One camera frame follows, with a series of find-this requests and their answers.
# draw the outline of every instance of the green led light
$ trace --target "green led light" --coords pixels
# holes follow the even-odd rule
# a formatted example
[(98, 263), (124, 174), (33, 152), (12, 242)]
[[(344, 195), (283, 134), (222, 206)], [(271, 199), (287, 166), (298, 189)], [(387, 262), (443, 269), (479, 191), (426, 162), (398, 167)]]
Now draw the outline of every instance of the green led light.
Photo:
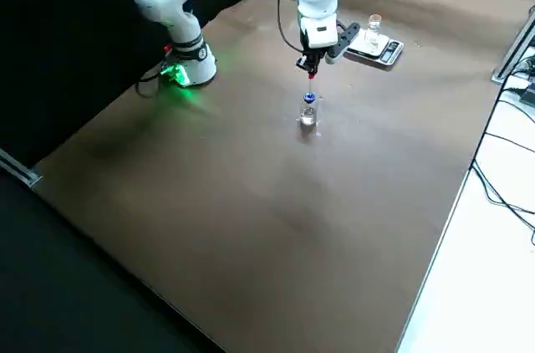
[(161, 75), (165, 75), (175, 81), (181, 87), (186, 87), (191, 84), (190, 78), (187, 76), (186, 69), (181, 64), (175, 63), (166, 66), (161, 72)]

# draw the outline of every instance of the digital scale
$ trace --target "digital scale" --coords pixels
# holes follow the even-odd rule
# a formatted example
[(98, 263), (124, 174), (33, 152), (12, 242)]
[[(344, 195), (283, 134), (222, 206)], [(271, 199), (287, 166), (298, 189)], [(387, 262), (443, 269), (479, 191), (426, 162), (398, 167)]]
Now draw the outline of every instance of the digital scale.
[(379, 45), (374, 49), (366, 41), (366, 30), (361, 29), (357, 39), (349, 46), (346, 54), (368, 60), (380, 66), (390, 67), (400, 57), (404, 47), (402, 42), (381, 34), (379, 36)]

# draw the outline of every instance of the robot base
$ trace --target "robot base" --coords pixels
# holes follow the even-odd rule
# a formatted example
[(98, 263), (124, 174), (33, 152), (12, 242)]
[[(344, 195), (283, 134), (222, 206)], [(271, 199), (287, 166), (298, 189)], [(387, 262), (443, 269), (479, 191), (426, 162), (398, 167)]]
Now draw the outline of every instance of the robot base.
[(206, 58), (202, 61), (182, 60), (176, 63), (184, 68), (185, 74), (189, 79), (189, 82), (186, 81), (181, 84), (182, 87), (205, 84), (216, 76), (216, 58), (208, 45), (206, 46)]
[(160, 74), (171, 82), (185, 88), (209, 82), (216, 76), (216, 72), (216, 58), (207, 45), (206, 57), (201, 61), (178, 59), (171, 52)]

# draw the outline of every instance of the glass vial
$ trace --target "glass vial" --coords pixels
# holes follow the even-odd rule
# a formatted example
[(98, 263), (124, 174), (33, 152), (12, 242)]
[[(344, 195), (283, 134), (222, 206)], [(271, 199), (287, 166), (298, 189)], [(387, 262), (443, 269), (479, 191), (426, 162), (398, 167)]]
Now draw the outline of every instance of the glass vial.
[(366, 42), (375, 51), (379, 47), (379, 31), (381, 29), (381, 20), (379, 14), (369, 16), (368, 29), (366, 30)]
[(302, 125), (315, 125), (318, 119), (318, 101), (314, 92), (308, 92), (303, 97), (301, 103), (301, 116), (299, 120)]

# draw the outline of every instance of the brown table surface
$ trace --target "brown table surface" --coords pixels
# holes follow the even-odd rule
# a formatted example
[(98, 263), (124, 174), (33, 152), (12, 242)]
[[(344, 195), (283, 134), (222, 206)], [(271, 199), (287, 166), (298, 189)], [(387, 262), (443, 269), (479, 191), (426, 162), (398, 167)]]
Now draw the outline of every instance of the brown table surface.
[[(41, 162), (38, 192), (231, 352), (390, 352), (531, 1), (340, 0), (405, 52), (391, 72), (323, 64), (302, 138), (276, 0), (244, 0), (205, 30), (213, 83), (126, 92)], [(284, 1), (295, 43), (296, 14)]]

